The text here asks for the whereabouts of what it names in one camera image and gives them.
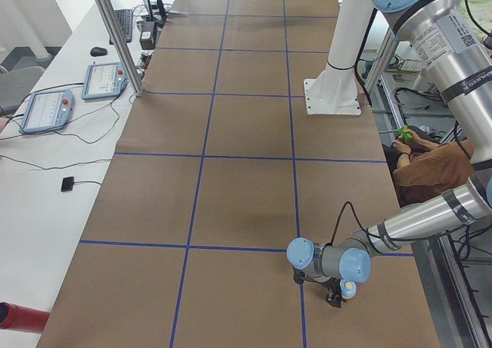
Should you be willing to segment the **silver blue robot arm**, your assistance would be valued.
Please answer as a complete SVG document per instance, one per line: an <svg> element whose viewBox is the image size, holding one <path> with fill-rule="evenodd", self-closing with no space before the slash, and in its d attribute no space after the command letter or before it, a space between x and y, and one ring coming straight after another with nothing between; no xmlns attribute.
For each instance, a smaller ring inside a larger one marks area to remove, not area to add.
<svg viewBox="0 0 492 348"><path fill-rule="evenodd" d="M471 162L462 181L437 185L434 193L411 200L404 184L407 176L436 177L438 167L412 163L408 154L400 154L391 167L403 204L398 214L371 227L359 226L340 243L316 244L304 238L289 243L294 281L323 286L325 300L333 307L341 307L356 294L357 285L368 280L372 257L471 225L491 212L491 59L470 26L465 4L466 0L343 0L326 67L317 78L304 81L308 114L360 114L357 66L373 20L383 15L387 34L363 89L369 91L376 80L387 79L397 44L408 42L420 70L413 87L387 87L397 123L405 125L404 112L440 107L460 125L465 139L456 147ZM408 91L418 101L403 101Z"/></svg>

